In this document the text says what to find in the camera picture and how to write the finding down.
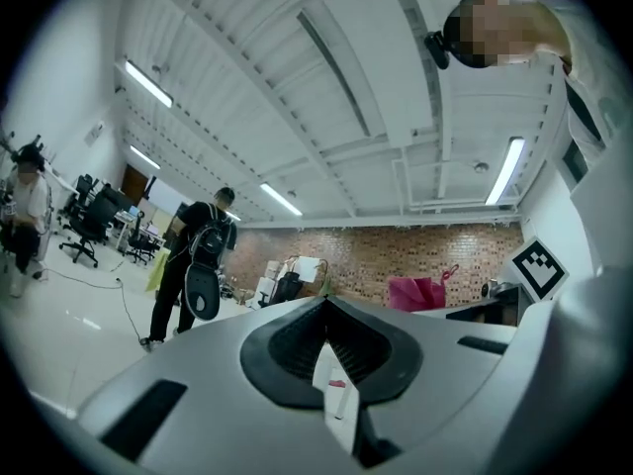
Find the man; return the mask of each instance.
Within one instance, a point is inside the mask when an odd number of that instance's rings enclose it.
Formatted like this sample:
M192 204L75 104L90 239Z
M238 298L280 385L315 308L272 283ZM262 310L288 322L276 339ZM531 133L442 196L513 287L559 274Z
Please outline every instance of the man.
M443 29L442 47L473 68L557 56L566 74L568 125L589 168L605 141L630 134L628 68L579 0L461 0Z
M190 243L196 233L206 224L216 223L220 227L224 248L230 250L235 248L237 230L232 219L226 214L226 210L234 199L235 194L232 189L221 188L214 197L214 204L196 202L187 208L180 217L174 219L172 230L178 234L178 237L165 264L156 304L151 315L149 337L144 337L140 340L140 345L145 350L151 351L165 340L171 309L178 298L178 294L184 289L187 268L192 262ZM220 258L220 253L215 255L213 257L215 261L211 262L210 265L217 269L220 265ZM193 324L194 316L187 307L183 292L180 300L180 321L173 332L174 335L188 331Z
M6 221L0 233L2 245L16 254L9 294L18 298L24 292L29 261L38 252L45 231L48 187L42 177L44 158L34 144L22 148L17 168L7 179L13 194L16 214Z

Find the white floor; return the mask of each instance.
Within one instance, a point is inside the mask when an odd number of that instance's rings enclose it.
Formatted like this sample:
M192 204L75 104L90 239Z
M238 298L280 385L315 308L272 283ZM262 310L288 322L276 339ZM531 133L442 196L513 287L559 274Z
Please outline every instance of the white floor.
M0 327L18 372L32 395L69 418L78 407L110 378L145 356L124 308L122 291L90 287L57 273L92 285L117 287L119 278L130 317L141 337L148 335L154 293L145 292L152 262L148 266L133 264L112 247L98 245L98 269L82 256L76 264L74 250L60 250L65 238L52 237L45 264L50 269L45 281L29 279L20 299L8 295L9 275L4 274L4 257L0 255ZM234 300L222 300L220 312L213 320L251 312ZM178 308L172 311L167 340L178 324ZM194 328L202 322L196 320ZM325 391L325 422L347 451L351 450L358 392L351 388L349 399L338 411L344 389L327 386L327 372L332 380L351 385L328 345L321 352L315 385Z

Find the pink bag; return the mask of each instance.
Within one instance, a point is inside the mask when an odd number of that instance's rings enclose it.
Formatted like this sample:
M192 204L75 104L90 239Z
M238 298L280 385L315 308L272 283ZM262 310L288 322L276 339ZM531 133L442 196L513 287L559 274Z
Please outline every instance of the pink bag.
M389 307L403 312L436 310L446 306L444 283L459 269L455 264L442 273L439 284L430 278L389 278Z

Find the ceiling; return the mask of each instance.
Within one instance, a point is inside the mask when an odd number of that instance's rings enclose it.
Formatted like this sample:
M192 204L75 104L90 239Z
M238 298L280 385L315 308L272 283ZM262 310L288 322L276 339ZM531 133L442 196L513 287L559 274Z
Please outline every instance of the ceiling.
M562 119L560 69L537 57L438 71L422 39L457 1L123 0L121 139L189 198L233 187L244 227L515 221ZM514 136L526 139L521 163L500 206L486 207Z

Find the brick wall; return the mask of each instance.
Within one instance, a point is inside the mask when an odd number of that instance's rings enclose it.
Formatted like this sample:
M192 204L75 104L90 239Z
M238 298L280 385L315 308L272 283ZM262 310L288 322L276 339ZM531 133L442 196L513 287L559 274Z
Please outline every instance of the brick wall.
M324 258L336 294L386 305L390 276L430 276L439 281L452 264L460 269L447 284L447 306L479 299L483 283L497 275L505 257L523 243L518 224L451 228L362 228L243 230L227 256L226 275L254 290L268 260L290 255ZM303 295L320 288L319 276Z

